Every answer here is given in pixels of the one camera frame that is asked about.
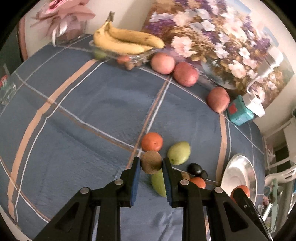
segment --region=yellow banana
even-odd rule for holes
[[[111,37],[106,31],[107,24],[109,22],[106,21],[102,27],[100,27],[94,33],[94,43],[96,46],[101,47],[106,50],[110,50],[119,54],[140,54],[147,50],[150,50],[152,47],[143,46],[134,43],[125,43],[118,39]]]
[[[138,43],[141,45],[148,45],[156,48],[163,48],[165,46],[164,42],[159,37],[156,37],[152,34],[115,28],[111,22],[109,22],[108,25],[109,34],[119,40]]]

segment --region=painting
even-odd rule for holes
[[[177,61],[189,62],[209,81],[237,96],[244,95],[248,83],[258,77],[257,69],[270,48],[280,46],[272,30],[251,16],[251,6],[240,0],[158,0],[142,30],[162,38],[164,51]],[[283,56],[279,67],[251,86],[264,108],[294,75]]]

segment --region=pink potato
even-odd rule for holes
[[[180,62],[174,69],[175,80],[183,86],[193,86],[198,79],[198,71],[187,62]]]
[[[170,74],[175,67],[175,60],[165,53],[157,53],[151,59],[151,67],[160,74]]]
[[[213,111],[217,113],[225,111],[229,105],[229,102],[229,95],[222,87],[213,88],[207,96],[207,104]]]

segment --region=green apple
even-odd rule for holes
[[[187,141],[177,142],[168,150],[168,158],[173,165],[186,162],[190,156],[191,148]]]
[[[166,197],[165,181],[163,180],[163,170],[160,169],[155,174],[151,175],[151,183],[154,190],[162,197]]]

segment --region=teal box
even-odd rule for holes
[[[230,103],[227,115],[229,120],[238,126],[254,118],[254,113],[245,106],[241,95]]]

